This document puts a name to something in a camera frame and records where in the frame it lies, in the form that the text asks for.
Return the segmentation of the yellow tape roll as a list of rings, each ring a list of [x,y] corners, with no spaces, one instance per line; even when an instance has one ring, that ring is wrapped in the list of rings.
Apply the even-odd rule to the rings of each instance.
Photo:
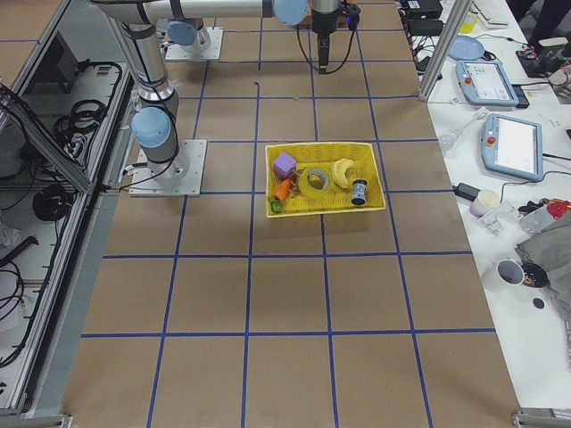
[[[331,190],[331,178],[322,168],[307,167],[298,177],[297,186],[302,196],[320,199]]]

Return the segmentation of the yellow banana toy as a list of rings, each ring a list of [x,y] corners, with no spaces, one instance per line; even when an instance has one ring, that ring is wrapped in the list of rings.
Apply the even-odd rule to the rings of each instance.
[[[355,163],[353,160],[342,158],[334,162],[332,166],[332,178],[334,182],[341,188],[349,187],[349,180],[346,176],[349,169],[353,169]]]

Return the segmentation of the purple foam cube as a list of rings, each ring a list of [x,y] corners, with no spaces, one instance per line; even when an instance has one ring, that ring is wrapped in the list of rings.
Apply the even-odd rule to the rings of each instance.
[[[290,154],[282,152],[273,161],[272,166],[277,176],[285,179],[295,172],[297,160]]]

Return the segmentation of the yellow woven basket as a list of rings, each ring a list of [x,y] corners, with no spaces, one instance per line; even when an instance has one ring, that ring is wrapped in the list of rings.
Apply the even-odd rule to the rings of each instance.
[[[265,160],[267,218],[385,208],[369,143],[273,144]]]

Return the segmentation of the light blue plate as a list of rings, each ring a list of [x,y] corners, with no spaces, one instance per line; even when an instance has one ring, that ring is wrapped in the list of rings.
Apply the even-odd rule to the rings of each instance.
[[[456,61],[476,61],[484,55],[483,44],[474,37],[457,35],[454,39],[448,56]]]

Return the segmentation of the small dark-lidded jar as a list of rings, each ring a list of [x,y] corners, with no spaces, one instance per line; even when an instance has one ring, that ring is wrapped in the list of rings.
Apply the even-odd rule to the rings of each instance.
[[[352,204],[362,206],[367,202],[368,183],[364,179],[354,180],[352,183]]]

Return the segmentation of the yellow cup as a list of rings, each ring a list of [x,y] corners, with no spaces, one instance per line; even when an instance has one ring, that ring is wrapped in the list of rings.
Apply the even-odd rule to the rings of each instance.
[[[472,33],[476,27],[477,22],[477,14],[468,12],[459,28],[459,33],[462,35],[468,35]]]

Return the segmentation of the white light bulb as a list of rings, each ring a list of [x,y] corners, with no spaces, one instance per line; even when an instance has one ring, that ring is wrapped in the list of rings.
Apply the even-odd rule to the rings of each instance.
[[[440,135],[438,137],[438,143],[441,147],[441,150],[443,152],[449,152],[456,144],[458,138],[459,138],[459,133],[457,131],[451,131],[447,134]]]

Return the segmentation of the toy carrot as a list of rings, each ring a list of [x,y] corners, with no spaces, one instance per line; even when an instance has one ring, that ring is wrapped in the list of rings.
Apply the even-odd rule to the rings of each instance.
[[[269,197],[269,206],[272,213],[278,214],[283,211],[286,197],[293,186],[294,180],[290,177],[285,178],[278,185],[274,193]]]

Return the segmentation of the upper teach pendant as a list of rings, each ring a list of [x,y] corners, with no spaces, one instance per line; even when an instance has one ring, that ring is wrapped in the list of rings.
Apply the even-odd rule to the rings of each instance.
[[[518,97],[501,62],[457,61],[459,88],[470,104],[516,107]]]

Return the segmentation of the teach pendant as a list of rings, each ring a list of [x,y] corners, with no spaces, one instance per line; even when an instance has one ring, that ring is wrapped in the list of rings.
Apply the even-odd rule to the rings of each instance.
[[[518,97],[501,62],[457,61],[459,88],[470,104],[516,107]]]
[[[542,126],[490,114],[481,137],[481,156],[487,170],[539,182],[543,177]]]

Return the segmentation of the black power adapter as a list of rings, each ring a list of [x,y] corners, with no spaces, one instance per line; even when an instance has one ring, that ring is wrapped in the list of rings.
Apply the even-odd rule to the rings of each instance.
[[[465,183],[458,183],[457,185],[454,185],[452,190],[456,196],[470,202],[473,202],[481,192],[480,189]]]

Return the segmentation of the lower teach pendant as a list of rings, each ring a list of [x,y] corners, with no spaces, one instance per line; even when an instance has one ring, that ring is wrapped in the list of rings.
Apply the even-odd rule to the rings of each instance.
[[[487,170],[539,182],[543,177],[542,126],[490,114],[481,137],[481,156]]]

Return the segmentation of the lavender white cup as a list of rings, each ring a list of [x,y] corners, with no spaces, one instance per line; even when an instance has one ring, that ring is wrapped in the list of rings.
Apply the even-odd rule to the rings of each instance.
[[[480,190],[471,202],[469,212],[480,218],[500,205],[500,196],[492,190]]]

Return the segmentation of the white mug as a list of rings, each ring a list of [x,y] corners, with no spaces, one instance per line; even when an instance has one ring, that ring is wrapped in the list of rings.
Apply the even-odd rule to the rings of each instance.
[[[506,292],[523,284],[525,272],[516,261],[501,259],[489,267],[481,279],[486,291]]]

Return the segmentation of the grey cloth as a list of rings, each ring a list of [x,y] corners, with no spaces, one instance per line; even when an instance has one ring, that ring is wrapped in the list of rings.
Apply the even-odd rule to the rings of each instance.
[[[545,287],[560,318],[570,329],[570,214],[516,247],[524,262],[542,268],[548,277]]]

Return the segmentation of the black bowl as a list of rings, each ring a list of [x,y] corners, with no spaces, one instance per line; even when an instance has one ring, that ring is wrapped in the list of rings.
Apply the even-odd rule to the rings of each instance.
[[[550,280],[546,271],[539,265],[532,262],[525,262],[521,265],[524,272],[522,284],[527,287],[542,289],[550,285]]]

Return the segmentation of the black round lid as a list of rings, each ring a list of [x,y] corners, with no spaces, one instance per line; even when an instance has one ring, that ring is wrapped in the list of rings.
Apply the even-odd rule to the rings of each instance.
[[[537,308],[537,309],[543,309],[545,307],[545,303],[542,299],[540,298],[534,298],[533,299],[533,305]]]

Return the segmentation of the aluminium frame post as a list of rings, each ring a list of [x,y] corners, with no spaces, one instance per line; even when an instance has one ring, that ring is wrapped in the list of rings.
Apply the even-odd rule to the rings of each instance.
[[[451,6],[446,22],[441,33],[430,62],[426,68],[418,88],[418,99],[426,102],[432,93],[434,86],[441,74],[446,57],[454,43],[459,29],[468,14],[472,0],[456,0]]]

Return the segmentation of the white plastic bracket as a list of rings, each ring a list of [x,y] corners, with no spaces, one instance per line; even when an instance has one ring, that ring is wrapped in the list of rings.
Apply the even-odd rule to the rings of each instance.
[[[522,217],[516,206],[510,201],[502,202],[496,208],[484,214],[479,220],[479,224],[492,236],[499,236],[508,223],[517,223]]]

